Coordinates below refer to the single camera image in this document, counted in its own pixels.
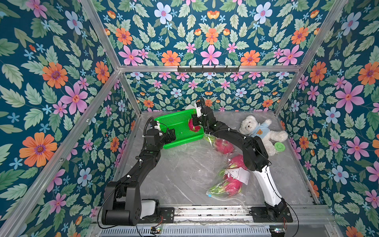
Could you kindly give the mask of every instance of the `metal grille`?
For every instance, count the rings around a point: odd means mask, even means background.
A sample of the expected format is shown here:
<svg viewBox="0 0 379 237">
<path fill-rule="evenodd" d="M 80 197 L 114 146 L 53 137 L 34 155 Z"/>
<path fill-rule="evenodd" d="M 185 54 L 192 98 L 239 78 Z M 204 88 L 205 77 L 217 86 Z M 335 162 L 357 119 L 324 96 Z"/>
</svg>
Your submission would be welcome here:
<svg viewBox="0 0 379 237">
<path fill-rule="evenodd" d="M 160 236 L 271 236 L 269 226 L 164 226 Z M 138 227 L 143 236 L 150 234 L 150 226 Z M 102 230 L 101 237 L 139 236 L 135 226 L 114 227 Z"/>
</svg>

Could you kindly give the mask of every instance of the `green lid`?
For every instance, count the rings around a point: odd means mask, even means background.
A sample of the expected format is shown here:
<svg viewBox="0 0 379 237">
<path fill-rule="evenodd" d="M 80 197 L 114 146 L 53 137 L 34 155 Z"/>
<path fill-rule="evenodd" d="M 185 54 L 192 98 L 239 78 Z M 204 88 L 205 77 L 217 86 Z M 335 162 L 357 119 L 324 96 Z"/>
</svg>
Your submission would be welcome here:
<svg viewBox="0 0 379 237">
<path fill-rule="evenodd" d="M 276 149 L 277 151 L 282 152 L 282 151 L 285 150 L 285 145 L 284 145 L 283 143 L 281 143 L 281 142 L 276 142 L 276 143 L 275 143 L 275 149 Z"/>
</svg>

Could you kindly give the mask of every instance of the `green basket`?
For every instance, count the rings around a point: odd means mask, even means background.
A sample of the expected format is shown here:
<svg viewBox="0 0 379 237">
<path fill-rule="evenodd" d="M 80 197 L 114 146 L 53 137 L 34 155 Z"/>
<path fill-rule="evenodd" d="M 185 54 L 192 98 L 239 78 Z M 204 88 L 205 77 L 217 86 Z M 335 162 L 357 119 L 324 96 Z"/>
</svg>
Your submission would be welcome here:
<svg viewBox="0 0 379 237">
<path fill-rule="evenodd" d="M 163 147 L 164 149 L 170 149 L 172 147 L 180 146 L 203 138 L 203 128 L 201 128 L 198 132 L 194 132 L 191 131 L 188 127 L 188 122 L 192 118 L 191 115 L 195 113 L 196 109 L 190 109 L 169 115 L 163 115 L 155 119 L 155 121 L 162 123 L 159 125 L 163 132 L 166 132 L 167 130 L 165 125 L 167 125 L 169 129 L 175 129 L 176 140 L 174 142 L 166 144 Z"/>
</svg>

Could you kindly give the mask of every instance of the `white label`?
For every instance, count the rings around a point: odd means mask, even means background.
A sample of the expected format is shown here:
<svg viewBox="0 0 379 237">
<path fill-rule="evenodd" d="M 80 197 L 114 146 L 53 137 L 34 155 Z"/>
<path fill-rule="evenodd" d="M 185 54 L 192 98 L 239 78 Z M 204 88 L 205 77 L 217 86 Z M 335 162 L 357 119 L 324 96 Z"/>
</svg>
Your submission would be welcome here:
<svg viewBox="0 0 379 237">
<path fill-rule="evenodd" d="M 247 170 L 244 170 L 242 167 L 234 168 L 234 169 L 227 169 L 225 170 L 224 175 L 227 174 L 228 177 L 232 176 L 234 179 L 237 179 L 244 184 L 248 184 L 250 172 Z"/>
</svg>

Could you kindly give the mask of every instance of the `white teddy bear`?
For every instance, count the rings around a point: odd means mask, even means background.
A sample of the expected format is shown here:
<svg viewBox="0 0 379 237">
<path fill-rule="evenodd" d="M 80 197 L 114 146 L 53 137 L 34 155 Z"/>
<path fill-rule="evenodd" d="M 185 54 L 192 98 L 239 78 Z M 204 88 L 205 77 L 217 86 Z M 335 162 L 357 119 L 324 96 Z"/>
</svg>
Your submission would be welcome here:
<svg viewBox="0 0 379 237">
<path fill-rule="evenodd" d="M 270 141 L 283 142 L 288 138 L 286 131 L 271 131 L 268 126 L 272 123 L 271 119 L 266 119 L 262 124 L 258 123 L 254 116 L 247 116 L 247 118 L 242 121 L 240 133 L 244 135 L 249 135 L 251 137 L 259 136 L 262 139 L 263 145 L 266 148 L 267 154 L 269 156 L 280 153 L 277 151 Z"/>
</svg>

